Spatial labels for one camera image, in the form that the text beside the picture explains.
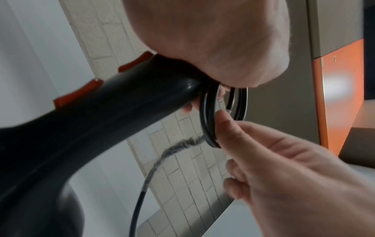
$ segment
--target black handle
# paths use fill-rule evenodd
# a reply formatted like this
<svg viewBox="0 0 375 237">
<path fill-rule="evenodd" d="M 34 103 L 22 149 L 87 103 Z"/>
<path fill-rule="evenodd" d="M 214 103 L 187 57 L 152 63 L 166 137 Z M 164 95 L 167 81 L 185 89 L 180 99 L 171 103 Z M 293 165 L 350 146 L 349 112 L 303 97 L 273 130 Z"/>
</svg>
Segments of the black handle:
<svg viewBox="0 0 375 237">
<path fill-rule="evenodd" d="M 209 77 L 156 55 L 84 97 L 0 130 L 0 236 L 37 236 L 82 166 L 196 98 Z"/>
</svg>

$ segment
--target cable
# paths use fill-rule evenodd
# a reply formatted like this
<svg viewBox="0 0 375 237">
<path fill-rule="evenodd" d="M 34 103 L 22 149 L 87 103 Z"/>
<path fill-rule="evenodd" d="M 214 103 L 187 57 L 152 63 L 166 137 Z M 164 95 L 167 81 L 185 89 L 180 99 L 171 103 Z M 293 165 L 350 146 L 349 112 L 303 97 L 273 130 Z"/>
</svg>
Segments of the cable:
<svg viewBox="0 0 375 237">
<path fill-rule="evenodd" d="M 155 162 L 152 169 L 148 173 L 145 182 L 143 183 L 141 193 L 139 194 L 138 201 L 136 207 L 133 212 L 132 221 L 130 223 L 130 230 L 129 230 L 129 237 L 135 237 L 136 230 L 137 230 L 137 221 L 139 214 L 141 212 L 143 200 L 145 199 L 146 192 L 150 187 L 151 180 L 158 169 L 163 165 L 164 161 L 182 150 L 188 149 L 190 147 L 198 146 L 203 142 L 207 141 L 207 143 L 211 147 L 220 148 L 219 143 L 216 141 L 215 136 L 215 105 L 216 101 L 218 100 L 220 90 L 220 83 L 214 80 L 209 81 L 201 94 L 200 99 L 200 123 L 203 130 L 203 136 L 198 138 L 190 138 L 187 140 L 182 140 L 177 144 L 171 146 L 170 148 L 166 149 L 160 158 Z M 234 106 L 234 97 L 235 97 L 235 89 L 232 88 L 229 93 L 229 100 L 228 105 L 226 107 L 227 111 L 231 113 L 233 106 Z M 238 92 L 238 102 L 237 108 L 234 115 L 235 120 L 244 120 L 246 116 L 247 110 L 247 99 L 248 99 L 248 89 L 239 89 Z"/>
</svg>

